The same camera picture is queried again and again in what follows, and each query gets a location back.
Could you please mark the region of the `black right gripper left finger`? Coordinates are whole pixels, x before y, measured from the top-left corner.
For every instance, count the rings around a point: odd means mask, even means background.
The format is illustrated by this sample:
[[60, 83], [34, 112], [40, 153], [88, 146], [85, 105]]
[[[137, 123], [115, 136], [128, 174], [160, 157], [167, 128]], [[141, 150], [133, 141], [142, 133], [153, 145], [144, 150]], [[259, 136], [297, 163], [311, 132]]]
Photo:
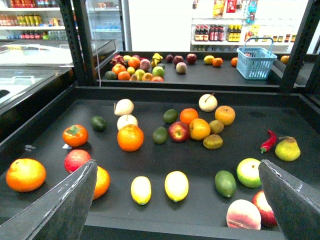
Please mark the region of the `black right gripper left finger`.
[[96, 187], [98, 166], [89, 160], [26, 209], [0, 226], [2, 240], [78, 240]]

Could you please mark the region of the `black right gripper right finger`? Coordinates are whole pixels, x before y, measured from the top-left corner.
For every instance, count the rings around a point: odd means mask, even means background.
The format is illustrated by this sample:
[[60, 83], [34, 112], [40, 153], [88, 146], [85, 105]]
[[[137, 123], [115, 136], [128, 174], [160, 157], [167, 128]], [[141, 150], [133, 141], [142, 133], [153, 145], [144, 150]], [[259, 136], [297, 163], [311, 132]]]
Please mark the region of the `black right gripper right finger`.
[[258, 167], [268, 204], [287, 240], [320, 238], [320, 191], [267, 159]]

